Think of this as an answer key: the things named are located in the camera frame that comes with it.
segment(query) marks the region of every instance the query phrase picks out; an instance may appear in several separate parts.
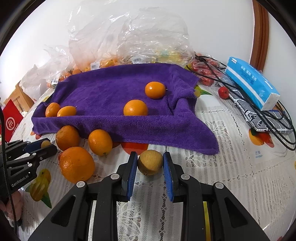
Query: blue gripper pad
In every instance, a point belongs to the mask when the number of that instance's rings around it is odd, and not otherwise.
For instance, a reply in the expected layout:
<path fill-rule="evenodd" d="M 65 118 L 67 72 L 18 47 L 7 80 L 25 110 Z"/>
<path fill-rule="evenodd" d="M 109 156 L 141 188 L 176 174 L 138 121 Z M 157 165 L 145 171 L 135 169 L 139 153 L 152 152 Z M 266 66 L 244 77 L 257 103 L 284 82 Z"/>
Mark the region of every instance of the blue gripper pad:
<path fill-rule="evenodd" d="M 34 152 L 36 150 L 41 149 L 41 144 L 45 140 L 50 141 L 48 138 L 44 138 L 44 139 L 41 139 L 41 140 L 38 140 L 38 141 L 35 141 L 35 142 L 32 142 L 32 143 L 29 143 L 27 145 L 26 149 L 25 149 L 25 152 L 26 153 L 31 153 L 31 152 Z"/>
<path fill-rule="evenodd" d="M 170 173 L 170 167 L 168 165 L 168 159 L 165 154 L 163 154 L 163 172 L 165 175 L 165 185 L 167 188 L 167 194 L 170 201 L 173 201 L 174 193 L 173 193 L 173 180 Z"/>
<path fill-rule="evenodd" d="M 128 188 L 126 192 L 126 196 L 128 200 L 130 200 L 131 196 L 133 195 L 133 186 L 135 184 L 135 178 L 136 178 L 136 172 L 137 172 L 137 160 L 138 160 L 138 155 L 136 154 L 133 160 L 130 174 L 128 176 L 128 185 L 127 185 Z"/>

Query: screw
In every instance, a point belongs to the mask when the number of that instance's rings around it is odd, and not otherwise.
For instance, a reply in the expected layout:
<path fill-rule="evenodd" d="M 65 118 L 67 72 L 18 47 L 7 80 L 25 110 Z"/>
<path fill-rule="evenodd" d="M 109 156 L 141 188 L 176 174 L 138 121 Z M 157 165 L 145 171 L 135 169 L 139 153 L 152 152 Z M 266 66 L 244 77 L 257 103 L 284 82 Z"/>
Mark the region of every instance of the screw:
<path fill-rule="evenodd" d="M 84 185 L 85 185 L 85 182 L 84 182 L 84 181 L 80 181 L 80 182 L 77 182 L 77 183 L 76 183 L 76 186 L 77 186 L 78 188 L 84 187 Z"/>
<path fill-rule="evenodd" d="M 215 186 L 218 189 L 222 189 L 224 187 L 223 183 L 216 183 Z"/>
<path fill-rule="evenodd" d="M 111 179 L 116 180 L 119 178 L 119 175 L 117 173 L 114 173 L 111 175 Z"/>
<path fill-rule="evenodd" d="M 190 178 L 190 176 L 189 176 L 188 174 L 182 174 L 182 175 L 181 175 L 181 178 L 182 178 L 183 180 L 188 180 L 188 179 Z"/>

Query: tissue pack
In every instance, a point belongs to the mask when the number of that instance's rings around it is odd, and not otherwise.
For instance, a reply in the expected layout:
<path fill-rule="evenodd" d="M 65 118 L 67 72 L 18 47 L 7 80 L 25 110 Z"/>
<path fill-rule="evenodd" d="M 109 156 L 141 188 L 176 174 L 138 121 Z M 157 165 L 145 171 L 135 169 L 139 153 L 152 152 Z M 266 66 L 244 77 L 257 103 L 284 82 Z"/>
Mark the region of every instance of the tissue pack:
<path fill-rule="evenodd" d="M 275 87 L 247 62 L 230 57 L 225 73 L 238 84 L 260 110 L 272 110 L 280 94 Z"/>

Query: table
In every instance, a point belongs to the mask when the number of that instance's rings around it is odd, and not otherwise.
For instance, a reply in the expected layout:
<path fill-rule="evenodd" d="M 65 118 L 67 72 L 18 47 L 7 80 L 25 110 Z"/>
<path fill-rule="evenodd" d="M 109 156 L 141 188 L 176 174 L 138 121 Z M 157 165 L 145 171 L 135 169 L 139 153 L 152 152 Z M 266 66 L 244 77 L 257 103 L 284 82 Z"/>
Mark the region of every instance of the table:
<path fill-rule="evenodd" d="M 266 143 L 255 145 L 249 136 L 250 127 L 233 103 L 220 99 L 216 87 L 202 86 L 202 89 L 209 94 L 197 99 L 195 113 L 217 137 L 220 152 L 207 156 L 161 145 L 148 145 L 148 149 L 160 153 L 169 151 L 173 162 L 181 165 L 185 173 L 200 182 L 222 182 L 259 223 L 270 240 L 277 241 L 284 236 L 295 218 L 295 152 L 287 150 L 272 135 L 274 147 Z M 32 107 L 14 133 L 12 141 L 36 140 L 35 135 L 30 135 L 33 127 L 31 116 L 37 104 L 52 92 L 47 91 Z M 43 137 L 55 144 L 55 134 Z M 84 139 L 81 140 L 81 146 L 91 153 L 96 163 L 96 171 L 88 183 L 100 181 L 114 173 L 129 157 L 122 145 L 115 147 L 108 158 L 93 154 Z M 57 159 L 59 153 L 42 161 L 37 171 L 38 174 L 45 168 L 51 173 L 48 193 L 52 206 L 73 186 L 61 175 Z M 19 228 L 21 240 L 27 240 L 51 210 L 44 202 L 33 201 L 30 193 L 25 191 L 27 186 L 22 188 L 24 208 L 23 224 Z M 144 176 L 137 170 L 131 201 L 118 203 L 117 215 L 119 240 L 180 240 L 182 204 L 172 204 L 168 200 L 163 172 Z"/>

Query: purple towel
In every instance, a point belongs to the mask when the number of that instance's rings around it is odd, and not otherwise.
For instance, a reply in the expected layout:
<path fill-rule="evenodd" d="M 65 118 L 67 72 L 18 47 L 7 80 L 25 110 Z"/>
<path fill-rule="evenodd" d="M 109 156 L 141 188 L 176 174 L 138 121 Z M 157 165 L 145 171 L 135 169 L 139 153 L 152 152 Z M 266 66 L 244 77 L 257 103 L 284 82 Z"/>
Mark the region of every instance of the purple towel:
<path fill-rule="evenodd" d="M 145 95 L 151 81 L 168 89 L 162 99 Z M 56 133 L 72 125 L 88 138 L 93 130 L 103 129 L 115 142 L 167 145 L 213 155 L 219 152 L 216 137 L 194 114 L 197 81 L 191 72 L 171 64 L 121 65 L 72 75 L 57 85 L 51 102 L 77 106 L 77 115 L 46 118 L 47 104 L 42 102 L 32 116 L 33 131 Z M 148 116 L 123 115 L 123 107 L 132 99 L 146 103 Z"/>

